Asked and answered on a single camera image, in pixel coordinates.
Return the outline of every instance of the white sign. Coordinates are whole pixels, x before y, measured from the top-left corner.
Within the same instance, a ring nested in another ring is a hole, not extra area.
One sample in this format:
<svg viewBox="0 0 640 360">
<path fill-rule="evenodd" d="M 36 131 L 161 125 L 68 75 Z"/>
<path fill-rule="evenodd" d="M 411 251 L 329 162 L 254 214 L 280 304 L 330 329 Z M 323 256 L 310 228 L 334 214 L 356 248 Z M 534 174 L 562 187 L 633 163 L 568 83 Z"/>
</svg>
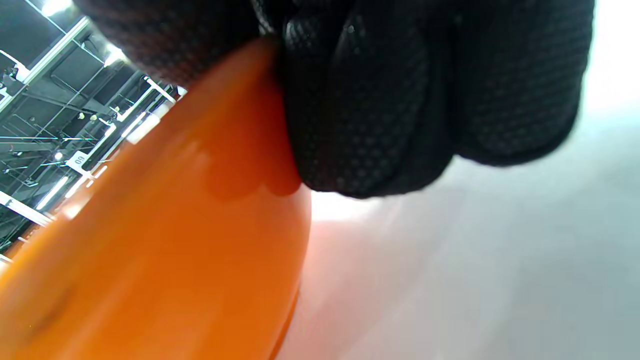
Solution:
<svg viewBox="0 0 640 360">
<path fill-rule="evenodd" d="M 86 160 L 89 158 L 89 155 L 83 153 L 82 151 L 76 151 L 76 153 L 67 160 L 67 166 L 79 172 L 80 174 L 85 174 L 86 171 L 82 168 Z"/>
</svg>

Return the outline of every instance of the black mesh glove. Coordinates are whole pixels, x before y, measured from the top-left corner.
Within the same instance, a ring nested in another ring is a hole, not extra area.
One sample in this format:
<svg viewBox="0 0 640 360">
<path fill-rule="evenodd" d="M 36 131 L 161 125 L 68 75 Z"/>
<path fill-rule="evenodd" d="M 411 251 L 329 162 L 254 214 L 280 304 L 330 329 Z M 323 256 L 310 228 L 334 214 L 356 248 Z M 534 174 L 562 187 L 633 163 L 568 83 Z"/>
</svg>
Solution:
<svg viewBox="0 0 640 360">
<path fill-rule="evenodd" d="M 506 166 L 553 151 L 576 118 L 594 2 L 76 0 L 143 70 L 183 86 L 276 34 L 300 175 L 358 198 L 419 190 L 454 154 Z"/>
</svg>

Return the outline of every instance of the orange object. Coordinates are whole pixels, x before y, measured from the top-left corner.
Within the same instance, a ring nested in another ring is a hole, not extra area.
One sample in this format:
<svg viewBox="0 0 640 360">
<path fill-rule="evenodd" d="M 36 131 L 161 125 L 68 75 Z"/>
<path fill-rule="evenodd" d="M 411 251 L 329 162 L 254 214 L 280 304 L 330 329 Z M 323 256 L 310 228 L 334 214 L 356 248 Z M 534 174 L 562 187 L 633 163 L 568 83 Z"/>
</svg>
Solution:
<svg viewBox="0 0 640 360">
<path fill-rule="evenodd" d="M 310 227 L 275 47 L 217 65 L 17 254 L 0 359 L 269 359 Z"/>
</svg>

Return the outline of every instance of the floor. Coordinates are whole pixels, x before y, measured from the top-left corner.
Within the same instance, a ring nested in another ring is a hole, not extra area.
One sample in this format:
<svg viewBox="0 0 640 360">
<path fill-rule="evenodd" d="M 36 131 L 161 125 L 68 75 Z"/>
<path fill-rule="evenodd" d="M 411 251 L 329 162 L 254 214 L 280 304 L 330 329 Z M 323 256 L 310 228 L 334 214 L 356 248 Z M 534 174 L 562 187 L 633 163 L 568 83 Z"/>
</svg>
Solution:
<svg viewBox="0 0 640 360">
<path fill-rule="evenodd" d="M 279 360 L 637 359 L 639 10 L 599 4 L 582 118 L 552 156 L 456 160 L 407 197 L 316 194 Z"/>
</svg>

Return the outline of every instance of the fluorescent light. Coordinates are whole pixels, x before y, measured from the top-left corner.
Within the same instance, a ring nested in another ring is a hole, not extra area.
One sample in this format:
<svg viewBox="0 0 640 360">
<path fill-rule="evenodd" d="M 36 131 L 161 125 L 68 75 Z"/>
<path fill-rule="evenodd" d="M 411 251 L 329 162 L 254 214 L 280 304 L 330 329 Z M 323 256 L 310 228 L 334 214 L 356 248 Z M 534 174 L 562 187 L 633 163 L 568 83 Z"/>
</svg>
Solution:
<svg viewBox="0 0 640 360">
<path fill-rule="evenodd" d="M 131 115 L 131 112 L 133 111 L 133 106 L 131 106 L 130 108 L 128 108 L 122 115 L 118 114 L 116 116 L 116 120 L 117 121 L 124 121 L 124 119 L 126 119 L 129 115 Z"/>
<path fill-rule="evenodd" d="M 124 53 L 119 48 L 114 45 L 109 44 L 109 56 L 107 56 L 107 60 L 104 60 L 104 67 L 114 64 L 116 61 L 124 60 L 126 57 Z"/>
<path fill-rule="evenodd" d="M 9 202 L 11 199 L 13 198 L 10 197 L 9 195 L 5 194 L 4 192 L 0 192 L 0 204 L 6 205 L 6 203 Z"/>
<path fill-rule="evenodd" d="M 0 254 L 0 261 L 2 261 L 3 263 L 13 264 L 13 260 L 2 254 Z"/>
<path fill-rule="evenodd" d="M 131 130 L 133 130 L 133 128 L 136 127 L 136 125 L 138 125 L 138 123 L 142 121 L 142 119 L 144 119 L 146 115 L 147 115 L 146 112 L 143 112 L 142 114 L 138 115 L 138 118 L 134 122 L 132 122 L 131 125 L 127 126 L 127 128 L 122 132 L 122 135 L 120 135 L 120 137 L 126 138 L 127 135 L 131 132 Z"/>
<path fill-rule="evenodd" d="M 31 209 L 29 206 L 26 206 L 25 204 L 19 202 L 14 198 L 11 198 L 11 201 L 8 203 L 6 207 L 10 208 L 11 210 L 26 217 L 27 219 L 33 221 L 38 225 L 46 226 L 48 223 L 51 222 L 51 219 L 35 211 L 34 209 Z"/>
<path fill-rule="evenodd" d="M 145 137 L 145 135 L 158 124 L 160 124 L 160 118 L 155 114 L 149 114 L 147 119 L 140 124 L 131 135 L 127 136 L 127 141 L 130 143 L 138 143 L 138 141 Z"/>
<path fill-rule="evenodd" d="M 68 219 L 73 219 L 74 217 L 76 217 L 76 215 L 78 215 L 83 207 L 84 204 L 66 205 L 62 207 L 62 210 L 60 212 L 63 213 Z"/>
<path fill-rule="evenodd" d="M 104 132 L 104 138 L 103 139 L 108 138 L 111 134 L 113 134 L 114 131 L 116 131 L 115 124 L 109 124 L 109 129 L 107 129 Z"/>
<path fill-rule="evenodd" d="M 38 205 L 36 206 L 36 210 L 42 210 L 42 208 L 44 208 L 45 205 L 47 205 L 49 203 L 49 201 L 51 201 L 51 199 L 54 197 L 54 195 L 56 195 L 58 193 L 58 191 L 60 191 L 60 189 L 62 189 L 62 186 L 64 186 L 67 183 L 68 180 L 69 180 L 69 176 L 62 177 L 62 179 L 60 179 L 53 186 L 53 188 L 47 193 L 47 195 L 45 195 L 42 198 L 42 200 L 38 203 Z"/>
<path fill-rule="evenodd" d="M 62 139 L 62 141 L 64 141 L 64 142 L 73 141 L 73 140 L 94 140 L 94 139 L 92 139 L 92 138 L 64 138 L 64 139 Z"/>
<path fill-rule="evenodd" d="M 50 17 L 55 13 L 59 13 L 70 8 L 72 5 L 72 0 L 48 0 L 42 7 L 42 15 Z"/>
<path fill-rule="evenodd" d="M 80 177 L 80 180 L 76 181 L 76 183 L 71 186 L 71 189 L 69 189 L 69 191 L 67 191 L 67 193 L 65 194 L 65 199 L 70 198 L 71 196 L 73 196 L 73 194 L 76 193 L 76 191 L 78 191 L 78 188 L 80 186 L 82 186 L 82 184 L 88 179 L 88 177 L 86 176 L 82 176 Z"/>
<path fill-rule="evenodd" d="M 153 114 L 161 119 L 169 112 L 169 110 L 171 110 L 172 107 L 172 102 L 165 101 L 162 104 L 158 105 L 158 107 L 153 111 Z"/>
<path fill-rule="evenodd" d="M 2 273 L 9 268 L 9 264 L 5 263 L 4 261 L 0 261 L 0 275 L 2 275 Z"/>
<path fill-rule="evenodd" d="M 102 168 L 100 168 L 100 170 L 98 170 L 98 172 L 96 173 L 96 175 L 94 176 L 96 179 L 98 177 L 100 177 L 100 175 L 102 175 L 102 173 L 107 170 L 107 165 L 104 165 Z"/>
<path fill-rule="evenodd" d="M 19 62 L 16 58 L 9 55 L 8 53 L 0 50 L 0 54 L 5 55 L 7 58 L 11 59 L 15 63 L 15 66 L 18 68 L 18 75 L 15 77 L 17 81 L 24 82 L 26 77 L 29 75 L 31 70 L 27 69 L 21 62 Z"/>
</svg>

